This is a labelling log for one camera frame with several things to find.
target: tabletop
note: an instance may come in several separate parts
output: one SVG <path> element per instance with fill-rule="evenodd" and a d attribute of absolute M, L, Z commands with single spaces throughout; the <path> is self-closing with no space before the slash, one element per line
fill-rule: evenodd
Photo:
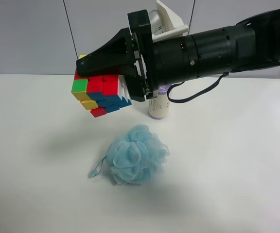
<path fill-rule="evenodd" d="M 0 233 L 280 233 L 280 79 L 224 78 L 163 120 L 135 101 L 94 118 L 71 85 L 71 75 L 0 75 Z M 107 166 L 89 179 L 137 124 L 169 147 L 164 171 L 142 185 L 115 185 Z"/>

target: bottle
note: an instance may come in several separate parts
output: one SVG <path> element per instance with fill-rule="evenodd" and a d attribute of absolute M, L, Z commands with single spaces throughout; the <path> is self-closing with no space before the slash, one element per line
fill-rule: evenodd
<path fill-rule="evenodd" d="M 160 86 L 157 97 L 149 101 L 149 116 L 153 119 L 163 119 L 169 111 L 170 101 L 167 97 L 167 91 L 171 84 Z"/>

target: loofah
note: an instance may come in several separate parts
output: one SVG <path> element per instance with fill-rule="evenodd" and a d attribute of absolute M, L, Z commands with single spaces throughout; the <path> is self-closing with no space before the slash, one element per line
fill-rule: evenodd
<path fill-rule="evenodd" d="M 138 125 L 111 143 L 91 177 L 100 174 L 103 161 L 106 160 L 118 184 L 147 182 L 162 168 L 168 155 L 168 147 L 161 143 L 158 136 L 151 133 L 148 126 Z"/>

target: black cable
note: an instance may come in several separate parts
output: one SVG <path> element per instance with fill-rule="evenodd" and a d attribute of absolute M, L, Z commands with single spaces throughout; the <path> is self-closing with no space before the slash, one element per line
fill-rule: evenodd
<path fill-rule="evenodd" d="M 62 0 L 62 1 L 63 1 L 64 9 L 66 11 L 67 19 L 68 19 L 68 24 L 69 24 L 70 33 L 71 33 L 71 36 L 72 36 L 72 41 L 73 41 L 73 45 L 74 45 L 76 59 L 78 59 L 78 55 L 77 55 L 77 51 L 76 51 L 76 46 L 75 46 L 75 42 L 74 42 L 74 38 L 73 38 L 73 33 L 72 33 L 72 29 L 71 29 L 71 24 L 70 24 L 70 20 L 69 20 L 69 15 L 68 15 L 67 7 L 66 7 L 66 3 L 64 2 L 64 0 Z"/>
<path fill-rule="evenodd" d="M 193 2 L 193 8 L 192 8 L 191 19 L 190 19 L 190 23 L 189 23 L 188 34 L 190 34 L 190 29 L 191 29 L 191 24 L 192 24 L 192 18 L 193 18 L 193 13 L 194 13 L 194 7 L 195 7 L 195 2 L 196 2 L 196 0 L 194 0 L 194 2 Z"/>
<path fill-rule="evenodd" d="M 186 99 L 182 99 L 182 100 L 175 100 L 175 99 L 172 99 L 172 98 L 169 97 L 169 94 L 170 94 L 171 90 L 172 90 L 173 88 L 175 88 L 176 86 L 182 85 L 184 82 L 174 84 L 174 85 L 172 85 L 172 86 L 168 89 L 168 91 L 167 91 L 167 97 L 168 97 L 169 101 L 170 101 L 170 102 L 173 102 L 173 103 L 186 103 L 186 102 L 189 102 L 190 100 L 193 100 L 193 99 L 195 99 L 196 97 L 199 97 L 199 96 L 201 96 L 201 95 L 203 95 L 203 94 L 205 94 L 205 93 L 211 91 L 212 89 L 214 89 L 214 88 L 219 84 L 220 80 L 221 80 L 223 77 L 226 77 L 226 76 L 228 76 L 228 73 L 227 73 L 227 72 L 226 72 L 226 73 L 223 73 L 223 74 L 218 78 L 218 80 L 217 80 L 216 82 L 214 82 L 211 86 L 209 86 L 209 87 L 207 87 L 206 89 L 204 89 L 204 90 L 202 90 L 202 91 L 196 93 L 195 95 L 192 95 L 192 96 L 190 96 L 190 97 L 188 97 L 188 98 L 186 98 Z"/>

